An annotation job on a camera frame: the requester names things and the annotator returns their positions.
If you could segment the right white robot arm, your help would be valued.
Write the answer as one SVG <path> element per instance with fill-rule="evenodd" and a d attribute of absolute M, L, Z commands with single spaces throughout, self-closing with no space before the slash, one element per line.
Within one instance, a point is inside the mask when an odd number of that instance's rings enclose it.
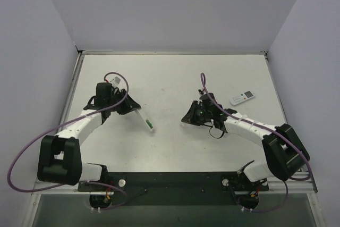
<path fill-rule="evenodd" d="M 265 160 L 251 160 L 241 168 L 241 174 L 252 183 L 269 177 L 286 181 L 310 160 L 306 148 L 290 125 L 264 124 L 236 110 L 222 108 L 212 93 L 194 100 L 181 121 L 216 128 L 223 134 L 235 134 L 262 148 Z"/>

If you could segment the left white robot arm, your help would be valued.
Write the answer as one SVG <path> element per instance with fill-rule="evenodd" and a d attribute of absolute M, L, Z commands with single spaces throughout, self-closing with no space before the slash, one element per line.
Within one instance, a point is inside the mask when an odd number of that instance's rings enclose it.
<path fill-rule="evenodd" d="M 86 163 L 81 157 L 81 144 L 110 117 L 112 112 L 125 115 L 141 109 L 125 89 L 107 82 L 96 85 L 96 94 L 83 108 L 76 121 L 64 130 L 46 135 L 40 144 L 37 178 L 43 182 L 75 185 L 90 181 L 96 190 L 109 184 L 106 166 Z"/>

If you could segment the wide white remote with display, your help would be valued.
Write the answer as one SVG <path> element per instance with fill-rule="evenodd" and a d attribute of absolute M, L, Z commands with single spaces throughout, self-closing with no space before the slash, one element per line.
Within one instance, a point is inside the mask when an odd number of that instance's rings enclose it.
<path fill-rule="evenodd" d="M 242 104 L 242 103 L 244 103 L 244 102 L 247 102 L 247 101 L 249 101 L 249 100 L 255 98 L 255 96 L 256 96 L 256 95 L 255 95 L 254 92 L 248 90 L 248 91 L 243 92 L 243 93 L 241 93 L 241 94 L 239 94 L 239 95 L 237 95 L 237 96 L 235 96 L 235 97 L 232 97 L 232 98 L 229 100 L 229 102 L 230 102 L 230 104 L 231 104 L 232 106 L 237 106 L 237 105 L 240 105 L 240 104 Z"/>

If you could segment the slim white remote control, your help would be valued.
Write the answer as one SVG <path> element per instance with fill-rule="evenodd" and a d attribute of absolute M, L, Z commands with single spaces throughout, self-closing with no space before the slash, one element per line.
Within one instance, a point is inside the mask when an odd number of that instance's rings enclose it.
<path fill-rule="evenodd" d="M 155 130 L 155 127 L 153 123 L 151 122 L 148 114 L 145 112 L 143 108 L 137 109 L 134 111 L 139 119 L 142 120 L 143 124 L 147 128 L 149 132 L 153 132 Z"/>

